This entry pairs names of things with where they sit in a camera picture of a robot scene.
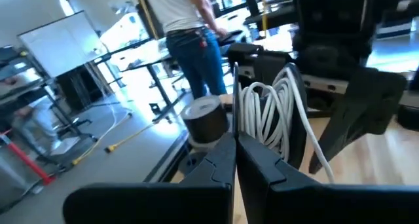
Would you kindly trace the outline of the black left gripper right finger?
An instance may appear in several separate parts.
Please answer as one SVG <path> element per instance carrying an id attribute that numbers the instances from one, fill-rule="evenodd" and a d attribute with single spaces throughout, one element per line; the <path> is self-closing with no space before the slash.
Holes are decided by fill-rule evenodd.
<path id="1" fill-rule="evenodd" d="M 249 224 L 419 224 L 419 187 L 322 184 L 256 139 L 237 139 Z"/>

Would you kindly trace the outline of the grey round base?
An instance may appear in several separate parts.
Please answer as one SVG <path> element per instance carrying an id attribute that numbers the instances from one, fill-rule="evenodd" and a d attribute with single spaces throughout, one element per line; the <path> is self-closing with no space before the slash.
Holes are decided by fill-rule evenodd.
<path id="1" fill-rule="evenodd" d="M 221 139 L 209 142 L 209 143 L 198 143 L 193 140 L 192 137 L 188 137 L 188 143 L 191 145 L 192 148 L 196 149 L 197 151 L 204 151 L 208 152 L 211 151 L 219 142 Z"/>

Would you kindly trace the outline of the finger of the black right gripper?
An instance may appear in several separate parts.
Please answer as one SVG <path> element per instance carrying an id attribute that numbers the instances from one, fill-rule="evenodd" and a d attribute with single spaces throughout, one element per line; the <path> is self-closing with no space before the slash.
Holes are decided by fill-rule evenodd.
<path id="1" fill-rule="evenodd" d="M 258 56 L 253 63 L 255 80 L 271 85 L 286 63 L 287 59 L 284 57 Z"/>
<path id="2" fill-rule="evenodd" d="M 354 74 L 318 141 L 325 160 L 365 134 L 383 134 L 406 85 L 398 73 L 366 69 Z"/>

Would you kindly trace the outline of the black frame table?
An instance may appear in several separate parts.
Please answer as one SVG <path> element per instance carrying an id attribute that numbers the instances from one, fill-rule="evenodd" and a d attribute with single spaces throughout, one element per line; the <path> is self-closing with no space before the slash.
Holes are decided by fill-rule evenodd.
<path id="1" fill-rule="evenodd" d="M 219 47 L 221 48 L 221 54 L 224 60 L 227 58 L 227 46 L 230 46 L 233 43 L 244 43 L 245 42 L 245 33 L 243 30 L 235 30 L 229 32 L 225 37 L 218 37 L 217 42 L 219 44 Z M 100 54 L 99 57 L 94 58 L 95 64 L 102 64 L 108 60 L 111 59 L 112 55 L 117 54 L 119 52 L 124 52 L 126 50 L 130 49 L 136 49 L 139 48 L 142 45 L 145 45 L 146 43 L 151 42 L 153 39 L 144 39 L 142 41 L 134 41 L 131 42 L 129 45 L 126 45 L 124 47 L 120 47 L 114 51 L 107 52 L 105 54 Z M 169 99 L 164 87 L 162 86 L 162 83 L 160 82 L 160 79 L 157 76 L 156 71 L 153 69 L 153 66 L 156 64 L 163 64 L 163 63 L 170 63 L 173 62 L 174 59 L 165 52 L 159 52 L 155 58 L 148 58 L 146 60 L 143 60 L 139 64 L 132 64 L 131 66 L 127 67 L 123 72 L 125 71 L 133 71 L 140 68 L 146 68 L 149 72 L 150 76 L 153 78 L 154 84 L 151 85 L 151 88 L 157 87 L 158 91 L 160 92 L 160 95 L 162 96 L 162 99 L 166 103 L 166 106 L 162 109 L 159 108 L 157 103 L 150 103 L 150 108 L 156 115 L 156 117 L 153 119 L 153 122 L 158 122 L 159 120 L 165 118 L 168 120 L 167 114 L 168 111 L 171 110 L 175 104 L 177 104 L 183 96 L 186 95 L 187 91 L 182 88 L 181 94 L 178 96 L 173 102 Z"/>

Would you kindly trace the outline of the black cylinder container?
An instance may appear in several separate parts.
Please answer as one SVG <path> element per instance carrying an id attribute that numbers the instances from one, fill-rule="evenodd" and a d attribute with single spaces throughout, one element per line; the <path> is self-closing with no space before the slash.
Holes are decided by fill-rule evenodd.
<path id="1" fill-rule="evenodd" d="M 183 108 L 180 116 L 196 143 L 211 143 L 229 130 L 227 113 L 219 96 L 193 100 Z"/>

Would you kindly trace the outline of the red floor pole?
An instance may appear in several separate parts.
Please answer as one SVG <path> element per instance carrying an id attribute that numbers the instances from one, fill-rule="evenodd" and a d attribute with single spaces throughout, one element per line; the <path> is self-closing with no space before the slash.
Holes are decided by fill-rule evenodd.
<path id="1" fill-rule="evenodd" d="M 7 133 L 9 132 L 0 132 L 0 139 L 4 141 L 7 145 L 7 147 L 27 166 L 31 168 L 33 172 L 35 172 L 43 181 L 45 185 L 49 185 L 54 181 L 54 176 L 48 175 L 42 168 L 40 168 L 37 164 L 35 164 L 32 160 L 30 160 L 27 155 L 18 148 L 7 136 Z"/>

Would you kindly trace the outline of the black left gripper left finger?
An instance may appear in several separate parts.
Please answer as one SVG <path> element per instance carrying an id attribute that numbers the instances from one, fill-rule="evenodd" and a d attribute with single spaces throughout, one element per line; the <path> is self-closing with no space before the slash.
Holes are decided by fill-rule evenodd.
<path id="1" fill-rule="evenodd" d="M 179 183 L 96 183 L 64 201 L 65 224 L 232 224 L 236 140 L 225 134 Z"/>

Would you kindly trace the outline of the person in white shirt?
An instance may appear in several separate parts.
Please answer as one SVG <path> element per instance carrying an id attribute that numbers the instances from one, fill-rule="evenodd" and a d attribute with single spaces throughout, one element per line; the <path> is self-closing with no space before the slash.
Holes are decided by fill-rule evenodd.
<path id="1" fill-rule="evenodd" d="M 166 36 L 166 46 L 193 98 L 227 93 L 217 37 L 228 31 L 217 24 L 210 0 L 147 0 Z"/>

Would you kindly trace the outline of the white whiteboard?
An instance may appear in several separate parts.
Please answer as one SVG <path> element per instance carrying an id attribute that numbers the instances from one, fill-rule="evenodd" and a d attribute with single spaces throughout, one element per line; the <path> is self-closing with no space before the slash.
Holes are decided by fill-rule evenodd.
<path id="1" fill-rule="evenodd" d="M 49 77 L 58 77 L 107 54 L 84 11 L 18 36 Z"/>

